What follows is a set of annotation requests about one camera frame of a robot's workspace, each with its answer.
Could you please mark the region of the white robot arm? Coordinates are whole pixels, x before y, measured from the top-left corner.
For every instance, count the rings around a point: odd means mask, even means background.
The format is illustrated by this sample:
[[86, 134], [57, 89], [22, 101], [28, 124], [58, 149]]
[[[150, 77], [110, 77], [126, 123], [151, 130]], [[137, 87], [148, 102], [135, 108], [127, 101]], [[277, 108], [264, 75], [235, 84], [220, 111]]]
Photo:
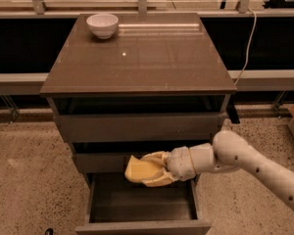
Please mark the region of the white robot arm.
[[294, 211], [294, 172], [263, 156], [233, 131], [218, 132], [213, 144], [155, 152], [144, 156], [142, 161], [155, 163], [161, 168], [152, 177], [142, 180], [149, 187], [186, 181], [204, 172], [224, 173], [243, 169]]

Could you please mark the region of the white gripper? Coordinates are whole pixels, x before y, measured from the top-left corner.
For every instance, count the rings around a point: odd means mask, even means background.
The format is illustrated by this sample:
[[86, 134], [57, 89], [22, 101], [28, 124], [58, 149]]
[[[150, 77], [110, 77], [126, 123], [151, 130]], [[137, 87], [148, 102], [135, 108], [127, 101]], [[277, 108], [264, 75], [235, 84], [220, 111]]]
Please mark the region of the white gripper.
[[143, 180], [147, 187], [162, 187], [170, 185], [174, 180], [186, 181], [194, 178], [197, 173], [192, 162], [190, 149], [187, 147], [175, 148], [171, 152], [159, 151], [147, 154], [141, 158], [145, 162], [153, 162], [158, 165], [167, 164], [169, 172], [152, 179]]

